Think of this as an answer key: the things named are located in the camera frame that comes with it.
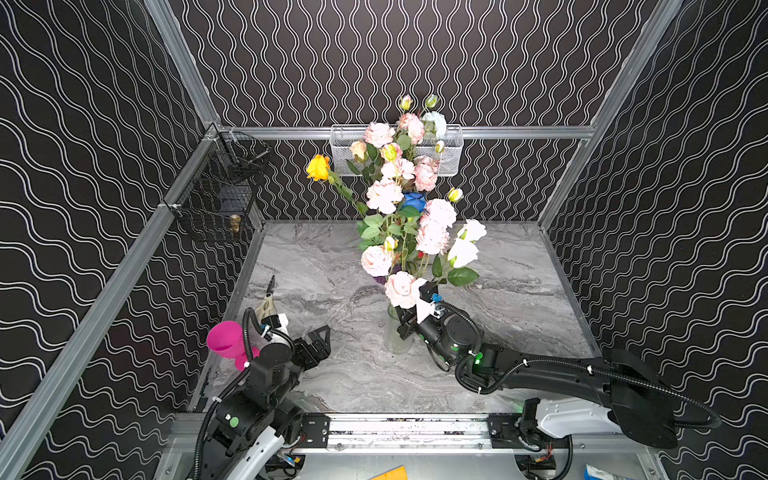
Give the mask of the clear glass jar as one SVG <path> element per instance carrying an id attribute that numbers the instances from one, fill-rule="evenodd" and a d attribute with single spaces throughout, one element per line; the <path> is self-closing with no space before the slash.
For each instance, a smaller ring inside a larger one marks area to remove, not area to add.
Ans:
<path id="1" fill-rule="evenodd" d="M 413 346 L 413 339 L 408 338 L 404 340 L 400 337 L 398 328 L 401 324 L 395 307 L 389 305 L 387 308 L 387 315 L 388 320 L 384 326 L 384 347 L 391 354 L 405 354 Z"/>

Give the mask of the white rose stem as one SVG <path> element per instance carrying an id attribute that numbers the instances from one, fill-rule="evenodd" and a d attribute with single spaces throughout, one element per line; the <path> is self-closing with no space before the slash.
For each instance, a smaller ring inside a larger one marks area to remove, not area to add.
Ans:
<path id="1" fill-rule="evenodd" d="M 460 199 L 460 191 L 453 190 L 447 199 L 453 206 L 455 200 Z M 433 270 L 433 261 L 431 266 L 432 279 L 439 284 L 450 284 L 453 286 L 467 286 L 480 277 L 480 274 L 472 267 L 479 259 L 479 247 L 477 243 L 487 234 L 487 228 L 476 219 L 465 220 L 464 223 L 454 230 L 457 220 L 449 230 L 450 241 L 448 251 L 444 256 L 443 273 L 436 276 L 437 271 Z"/>

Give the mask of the blue flower stem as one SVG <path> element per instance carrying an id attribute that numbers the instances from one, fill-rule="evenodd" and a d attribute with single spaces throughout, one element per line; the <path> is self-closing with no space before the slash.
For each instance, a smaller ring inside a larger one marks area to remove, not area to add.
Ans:
<path id="1" fill-rule="evenodd" d="M 420 192 L 406 192 L 404 194 L 404 207 L 412 207 L 419 212 L 422 212 L 426 207 L 426 198 L 423 193 Z"/>

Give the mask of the pink rose spray stem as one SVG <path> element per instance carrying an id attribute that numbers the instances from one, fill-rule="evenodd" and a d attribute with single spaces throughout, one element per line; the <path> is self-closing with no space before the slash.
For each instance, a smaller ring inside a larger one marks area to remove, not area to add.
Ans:
<path id="1" fill-rule="evenodd" d="M 437 183 L 439 161 L 430 156 L 421 155 L 415 158 L 413 185 L 418 192 L 430 192 Z"/>

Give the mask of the yellow rose stem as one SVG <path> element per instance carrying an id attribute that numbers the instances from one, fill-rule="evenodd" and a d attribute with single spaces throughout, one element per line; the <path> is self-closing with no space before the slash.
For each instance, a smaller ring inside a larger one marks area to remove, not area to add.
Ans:
<path id="1" fill-rule="evenodd" d="M 343 199 L 345 199 L 355 210 L 365 216 L 368 207 L 365 203 L 359 201 L 353 190 L 346 185 L 342 178 L 333 171 L 330 165 L 330 158 L 324 155 L 315 155 L 307 165 L 305 172 L 307 178 L 315 182 L 328 183 Z"/>

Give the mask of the cream rose stem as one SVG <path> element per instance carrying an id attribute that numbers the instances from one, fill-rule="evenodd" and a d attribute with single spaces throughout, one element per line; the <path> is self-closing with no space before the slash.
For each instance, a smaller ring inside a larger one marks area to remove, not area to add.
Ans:
<path id="1" fill-rule="evenodd" d="M 355 141 L 350 145 L 349 149 L 355 162 L 364 163 L 370 160 L 367 142 L 361 140 Z"/>

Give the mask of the large pink peony stem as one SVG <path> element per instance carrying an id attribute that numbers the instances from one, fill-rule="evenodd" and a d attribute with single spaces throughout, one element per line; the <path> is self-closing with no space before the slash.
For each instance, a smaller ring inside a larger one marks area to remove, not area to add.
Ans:
<path id="1" fill-rule="evenodd" d="M 426 127 L 421 118 L 413 113 L 414 105 L 411 95 L 401 97 L 397 102 L 401 115 L 396 124 L 370 123 L 364 132 L 364 142 L 377 149 L 388 149 L 393 145 L 400 151 L 420 145 L 426 136 Z"/>

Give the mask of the white light-blue flower stem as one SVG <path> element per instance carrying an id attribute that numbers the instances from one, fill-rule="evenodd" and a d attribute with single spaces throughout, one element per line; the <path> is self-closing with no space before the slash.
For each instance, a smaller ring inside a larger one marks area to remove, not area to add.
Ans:
<path id="1" fill-rule="evenodd" d="M 437 110 L 440 99 L 436 94 L 429 94 L 423 101 L 423 111 L 420 120 L 425 129 L 425 139 L 430 140 L 434 150 L 442 154 L 445 150 L 444 137 L 448 124 L 445 116 Z"/>

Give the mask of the purple blue glass vase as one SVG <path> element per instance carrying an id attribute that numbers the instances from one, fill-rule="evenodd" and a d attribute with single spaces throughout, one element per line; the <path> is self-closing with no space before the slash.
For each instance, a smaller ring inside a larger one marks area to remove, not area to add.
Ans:
<path id="1" fill-rule="evenodd" d="M 399 271 L 400 271 L 400 268 L 397 267 L 397 268 L 393 269 L 391 272 L 388 272 L 386 275 L 374 277 L 374 280 L 377 283 L 379 283 L 380 285 L 385 285 L 387 283 L 389 277 L 394 275 L 394 274 L 396 274 L 396 273 L 398 273 Z"/>

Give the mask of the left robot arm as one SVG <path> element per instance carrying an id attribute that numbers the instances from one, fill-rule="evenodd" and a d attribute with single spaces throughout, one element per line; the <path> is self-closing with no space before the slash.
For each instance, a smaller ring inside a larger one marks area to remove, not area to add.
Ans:
<path id="1" fill-rule="evenodd" d="M 207 338 L 209 349 L 242 367 L 212 398 L 198 431 L 189 479 L 259 479 L 280 451 L 309 440 L 305 411 L 287 399 L 300 376 L 331 353 L 330 327 L 307 339 L 268 330 L 254 347 L 240 324 L 225 321 Z"/>

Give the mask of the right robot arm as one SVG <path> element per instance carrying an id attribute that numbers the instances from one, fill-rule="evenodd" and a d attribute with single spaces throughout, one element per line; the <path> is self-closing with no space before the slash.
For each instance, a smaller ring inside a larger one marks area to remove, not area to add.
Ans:
<path id="1" fill-rule="evenodd" d="M 673 390 L 628 352 L 586 359 L 519 352 L 485 342 L 480 326 L 447 302 L 430 305 L 424 319 L 415 308 L 393 312 L 398 335 L 417 336 L 463 389 L 481 396 L 513 389 L 540 394 L 524 402 L 511 427 L 514 440 L 527 448 L 540 448 L 549 439 L 615 432 L 641 445 L 671 449 L 679 431 L 722 423 L 712 407 Z M 545 401 L 546 394 L 554 400 Z"/>

